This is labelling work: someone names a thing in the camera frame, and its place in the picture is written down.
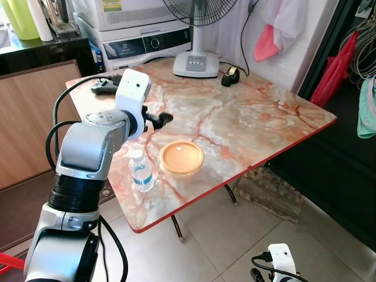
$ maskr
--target table leg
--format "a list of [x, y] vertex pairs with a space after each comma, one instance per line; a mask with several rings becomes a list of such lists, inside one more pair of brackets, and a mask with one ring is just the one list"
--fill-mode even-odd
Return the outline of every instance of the table leg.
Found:
[[231, 190], [231, 188], [229, 187], [229, 185], [225, 184], [224, 186], [225, 186], [227, 192], [230, 194], [230, 197], [231, 197], [231, 199], [233, 201], [234, 206], [237, 207], [238, 204], [237, 204], [237, 201], [236, 201], [236, 198], [235, 198], [235, 195], [234, 195], [233, 191]]
[[183, 242], [183, 241], [184, 241], [184, 238], [183, 238], [182, 232], [180, 231], [180, 227], [179, 227], [179, 224], [177, 223], [177, 220], [176, 220], [176, 218], [175, 218], [175, 215], [172, 215], [172, 216], [171, 216], [171, 219], [172, 219], [172, 222], [173, 222], [173, 224], [174, 224], [174, 226], [175, 226], [177, 236], [179, 237], [179, 241], [180, 241], [180, 242]]

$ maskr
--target water bottle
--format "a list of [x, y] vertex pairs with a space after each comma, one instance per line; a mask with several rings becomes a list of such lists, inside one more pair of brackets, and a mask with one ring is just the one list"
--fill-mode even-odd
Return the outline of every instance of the water bottle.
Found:
[[129, 169], [132, 172], [133, 181], [135, 181], [139, 191], [147, 192], [153, 188], [152, 165], [145, 158], [142, 150], [134, 150], [132, 152]]

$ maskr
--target bottle cap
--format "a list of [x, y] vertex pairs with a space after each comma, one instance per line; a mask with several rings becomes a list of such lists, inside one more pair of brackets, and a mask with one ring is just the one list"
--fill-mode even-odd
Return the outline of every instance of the bottle cap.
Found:
[[133, 150], [130, 156], [134, 162], [142, 162], [144, 159], [143, 150]]

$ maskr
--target white tile floor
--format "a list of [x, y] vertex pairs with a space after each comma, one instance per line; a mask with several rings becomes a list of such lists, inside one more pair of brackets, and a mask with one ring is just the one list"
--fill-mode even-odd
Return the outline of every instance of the white tile floor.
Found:
[[[129, 260], [128, 282], [251, 282], [251, 257], [271, 243], [287, 243], [297, 271], [311, 282], [375, 282], [376, 254], [320, 209], [306, 204], [295, 225], [239, 199], [234, 207], [225, 189], [178, 213], [182, 244], [170, 219], [135, 234], [116, 199], [101, 206]], [[120, 255], [106, 231], [110, 282], [120, 279]], [[94, 282], [105, 281], [102, 250]]]

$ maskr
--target electric fan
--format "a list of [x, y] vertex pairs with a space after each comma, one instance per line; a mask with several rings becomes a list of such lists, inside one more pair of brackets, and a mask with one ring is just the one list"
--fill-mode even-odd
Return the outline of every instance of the electric fan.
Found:
[[176, 56], [173, 73], [191, 78], [212, 78], [218, 75], [219, 58], [203, 49], [203, 28], [225, 16], [236, 0], [163, 0], [170, 12], [193, 26], [193, 48]]

